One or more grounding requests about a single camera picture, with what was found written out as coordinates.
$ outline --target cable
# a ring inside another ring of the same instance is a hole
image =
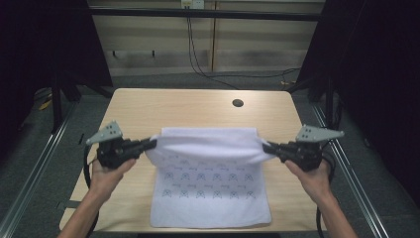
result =
[[[342,114],[343,114],[343,107],[344,107],[344,102],[342,101],[341,98],[339,98],[339,102],[336,107],[336,113],[335,113],[334,122],[333,122],[334,130],[338,130],[340,127],[340,122],[341,122]]]
[[[334,172],[336,170],[336,165],[337,165],[336,160],[334,160],[334,157],[333,155],[331,155],[331,153],[324,152],[324,151],[322,152],[322,158],[330,166],[330,172],[328,173],[328,182],[331,184],[334,178]],[[322,232],[322,227],[321,227],[321,210],[319,209],[319,206],[316,207],[316,228],[317,228],[319,237],[324,238],[324,233]]]
[[[330,142],[332,142],[333,140],[328,140],[322,147],[321,147],[321,150],[324,150],[329,144],[330,144]]]
[[[200,76],[204,76],[204,77],[206,77],[206,78],[208,78],[208,79],[210,79],[210,80],[213,80],[213,81],[217,81],[217,82],[223,83],[223,84],[225,84],[225,85],[227,85],[227,86],[229,86],[229,87],[235,88],[235,89],[239,89],[238,87],[236,87],[236,86],[234,86],[234,85],[232,85],[232,84],[229,84],[229,83],[224,82],[224,81],[221,81],[221,80],[216,80],[216,79],[214,79],[214,78],[215,78],[215,77],[250,77],[250,78],[270,78],[270,77],[278,77],[278,76],[281,76],[281,77],[283,78],[283,82],[284,82],[284,84],[283,84],[283,88],[282,88],[281,90],[284,90],[284,89],[285,89],[285,77],[284,77],[284,76],[285,76],[286,74],[291,73],[291,72],[294,72],[294,71],[300,70],[300,67],[297,67],[297,68],[289,68],[289,69],[284,70],[284,71],[283,71],[283,72],[281,72],[281,73],[272,74],[272,75],[258,75],[258,76],[256,76],[256,75],[243,75],[243,74],[218,74],[218,75],[208,75],[208,74],[206,74],[206,73],[205,73],[205,72],[201,69],[200,64],[199,64],[199,62],[198,62],[197,54],[196,54],[196,51],[195,51],[194,39],[193,39],[193,36],[192,36],[192,24],[191,24],[191,19],[190,19],[190,18],[187,18],[187,25],[188,25],[188,52],[189,52],[189,61],[190,61],[191,67],[192,67],[192,69],[193,69],[193,70],[194,70],[194,71],[195,71],[198,75],[200,75]],[[192,46],[192,53],[194,54],[195,63],[196,63],[196,65],[197,65],[197,67],[198,67],[198,70],[195,68],[194,63],[193,63],[193,61],[192,61],[191,46]]]
[[[85,146],[84,147],[84,156],[83,156],[83,174],[84,174],[84,180],[86,181],[86,185],[87,185],[88,188],[90,188],[90,183],[91,183],[90,171],[89,171],[90,164],[87,163],[87,155],[89,154],[89,151],[90,151],[90,146]],[[99,219],[99,211],[96,214],[95,220],[93,221],[92,225],[90,226],[86,237],[89,237],[92,234],[93,230],[96,227],[96,224],[98,223],[98,219]]]

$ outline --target white cloth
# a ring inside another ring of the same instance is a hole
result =
[[[228,228],[270,223],[255,128],[164,128],[146,151],[157,167],[152,227]]]

